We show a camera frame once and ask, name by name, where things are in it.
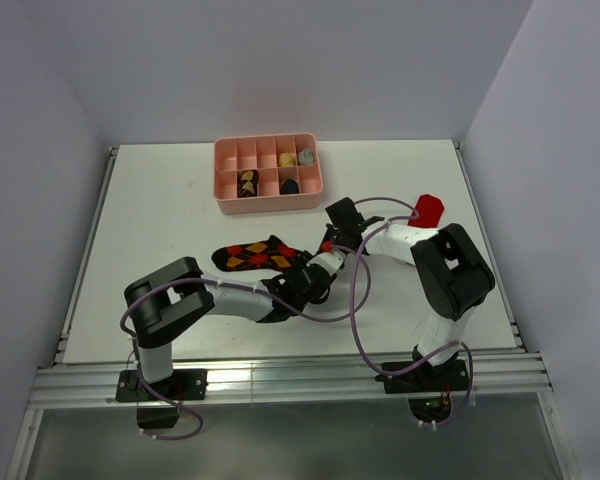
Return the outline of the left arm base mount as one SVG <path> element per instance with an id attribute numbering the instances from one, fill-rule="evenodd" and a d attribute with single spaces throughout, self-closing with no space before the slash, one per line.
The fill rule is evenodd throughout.
<path id="1" fill-rule="evenodd" d="M 205 369 L 176 369 L 164 380 L 151 384 L 162 396 L 173 401 L 201 401 L 205 399 L 207 371 Z M 135 370 L 123 370 L 115 394 L 117 403 L 146 403 L 157 401 L 141 384 Z M 136 407 L 137 424 L 142 429 L 168 430 L 176 425 L 180 412 L 174 406 Z"/>

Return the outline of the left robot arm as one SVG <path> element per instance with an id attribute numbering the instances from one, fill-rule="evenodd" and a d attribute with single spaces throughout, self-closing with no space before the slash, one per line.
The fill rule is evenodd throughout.
<path id="1" fill-rule="evenodd" d="M 344 265 L 339 253 L 320 253 L 304 266 L 252 283 L 229 281 L 203 272 L 183 257 L 131 283 L 124 290 L 128 330 L 140 367 L 139 388 L 163 399 L 175 386 L 172 343 L 206 315 L 240 317 L 274 324 L 298 316 L 328 295 Z"/>

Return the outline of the red orange argyle sock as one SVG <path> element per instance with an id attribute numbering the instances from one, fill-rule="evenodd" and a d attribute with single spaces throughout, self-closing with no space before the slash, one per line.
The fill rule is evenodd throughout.
<path id="1" fill-rule="evenodd" d="M 308 252 L 288 246 L 275 235 L 252 243 L 222 247 L 211 255 L 214 266 L 222 272 L 271 270 L 287 273 L 303 267 L 309 259 Z"/>

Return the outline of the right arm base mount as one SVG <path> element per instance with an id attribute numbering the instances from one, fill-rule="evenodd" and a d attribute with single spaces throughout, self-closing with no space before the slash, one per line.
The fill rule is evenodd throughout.
<path id="1" fill-rule="evenodd" d="M 407 394 L 416 419 L 441 422 L 452 414 L 451 394 L 466 391 L 470 375 L 466 363 L 454 356 L 441 366 L 425 363 L 401 376 L 377 374 L 375 381 L 383 385 L 385 394 Z"/>

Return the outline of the brown yellow argyle sock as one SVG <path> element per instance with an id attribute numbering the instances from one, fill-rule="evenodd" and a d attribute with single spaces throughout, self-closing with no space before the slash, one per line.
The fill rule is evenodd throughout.
<path id="1" fill-rule="evenodd" d="M 252 198 L 258 196 L 259 173 L 257 170 L 245 170 L 238 173 L 237 197 Z"/>

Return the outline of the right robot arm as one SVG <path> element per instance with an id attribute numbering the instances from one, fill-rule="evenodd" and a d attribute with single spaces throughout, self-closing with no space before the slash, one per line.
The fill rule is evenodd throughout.
<path id="1" fill-rule="evenodd" d="M 413 363 L 395 373 L 374 367 L 384 378 L 400 378 L 432 390 L 457 360 L 468 320 L 495 287 L 491 268 L 459 224 L 420 228 L 398 219 L 366 219 L 346 197 L 326 208 L 324 240 L 351 249 L 357 261 L 381 255 L 415 267 L 430 310 Z"/>

